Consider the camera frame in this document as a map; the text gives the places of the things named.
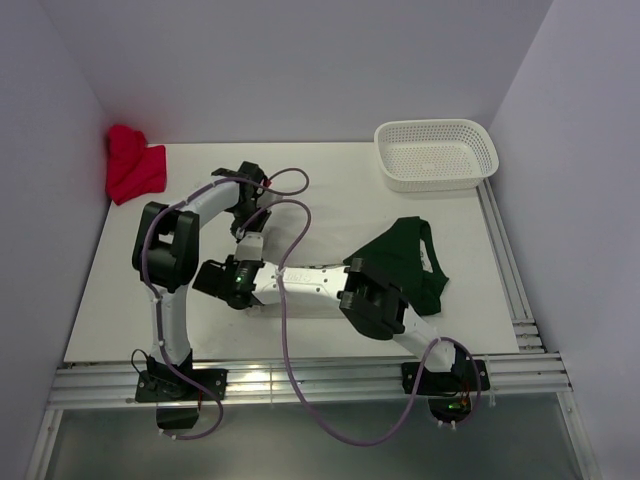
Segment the white printed t-shirt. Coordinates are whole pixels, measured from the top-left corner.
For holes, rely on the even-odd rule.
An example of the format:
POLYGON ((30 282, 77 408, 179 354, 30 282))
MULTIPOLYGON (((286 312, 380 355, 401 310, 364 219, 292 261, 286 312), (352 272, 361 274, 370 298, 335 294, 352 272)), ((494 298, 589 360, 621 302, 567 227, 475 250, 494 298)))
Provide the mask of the white printed t-shirt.
MULTIPOLYGON (((251 317, 275 318, 282 313, 276 280, 278 266, 263 261, 252 283, 252 304, 243 310, 251 317)), ((339 309, 338 293, 347 282, 344 265, 313 267, 285 267, 282 274, 286 294, 288 319, 338 319, 344 315, 339 309)))

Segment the dark green t-shirt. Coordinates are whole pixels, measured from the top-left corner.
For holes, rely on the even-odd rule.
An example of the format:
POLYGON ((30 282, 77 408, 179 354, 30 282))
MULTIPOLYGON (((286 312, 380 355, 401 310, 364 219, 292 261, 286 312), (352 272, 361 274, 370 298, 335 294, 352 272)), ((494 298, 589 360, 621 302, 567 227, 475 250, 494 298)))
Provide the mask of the dark green t-shirt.
POLYGON ((386 231, 343 259, 349 265, 364 259, 383 270, 398 285, 420 316, 442 310, 441 295, 449 281, 442 270, 428 221, 398 218, 386 231))

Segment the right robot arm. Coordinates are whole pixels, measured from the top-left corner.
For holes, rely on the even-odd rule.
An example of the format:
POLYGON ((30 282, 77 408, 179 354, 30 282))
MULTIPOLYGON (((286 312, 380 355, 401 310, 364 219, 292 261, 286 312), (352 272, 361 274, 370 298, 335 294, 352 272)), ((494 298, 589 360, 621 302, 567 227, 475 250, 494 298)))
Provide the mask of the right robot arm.
POLYGON ((340 312, 360 335, 394 341, 425 357, 435 383, 446 390, 457 388, 468 374, 452 342, 418 314, 386 274, 360 258, 348 266, 301 268, 229 256, 223 263, 204 262, 193 288, 235 310, 278 304, 286 313, 293 306, 340 312))

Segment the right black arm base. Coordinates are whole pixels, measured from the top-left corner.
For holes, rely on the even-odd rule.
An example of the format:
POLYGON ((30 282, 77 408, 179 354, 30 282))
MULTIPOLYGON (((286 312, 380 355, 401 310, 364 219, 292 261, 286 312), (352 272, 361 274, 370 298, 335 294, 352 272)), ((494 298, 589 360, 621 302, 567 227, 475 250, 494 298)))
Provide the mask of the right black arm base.
POLYGON ((449 372, 424 369, 417 389, 418 396, 428 398, 431 414, 443 423, 461 422, 469 417, 477 391, 486 392, 491 384, 484 361, 458 355, 449 372))

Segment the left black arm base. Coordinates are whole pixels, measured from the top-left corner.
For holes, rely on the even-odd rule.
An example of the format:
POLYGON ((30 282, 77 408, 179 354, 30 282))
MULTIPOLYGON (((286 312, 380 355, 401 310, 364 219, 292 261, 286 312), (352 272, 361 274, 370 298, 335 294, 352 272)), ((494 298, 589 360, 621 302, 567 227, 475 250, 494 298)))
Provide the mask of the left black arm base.
POLYGON ((169 367, 141 349, 130 358, 138 375, 134 401, 156 405, 156 425, 161 435, 176 440, 197 440, 215 432, 224 418, 228 370, 223 368, 194 369, 193 355, 178 365, 169 367), (188 433, 199 421, 205 401, 218 408, 215 423, 201 433, 188 433))

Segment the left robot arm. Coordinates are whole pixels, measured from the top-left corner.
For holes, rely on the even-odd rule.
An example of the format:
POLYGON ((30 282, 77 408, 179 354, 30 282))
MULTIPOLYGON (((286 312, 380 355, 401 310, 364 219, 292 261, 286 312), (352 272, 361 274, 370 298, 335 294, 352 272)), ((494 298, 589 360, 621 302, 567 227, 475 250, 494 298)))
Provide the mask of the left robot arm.
POLYGON ((147 368, 162 372, 159 388, 172 399, 187 397, 195 386, 186 325, 189 286, 195 283, 232 306, 249 306, 246 275, 231 270, 239 266, 254 270, 259 263, 234 255, 221 265, 202 263, 201 229, 229 213, 237 245, 252 247, 271 215, 262 203, 270 192, 269 177, 259 165, 243 162, 237 171, 215 170, 205 185, 172 205, 150 202, 143 209, 132 265, 152 303, 153 343, 147 368))

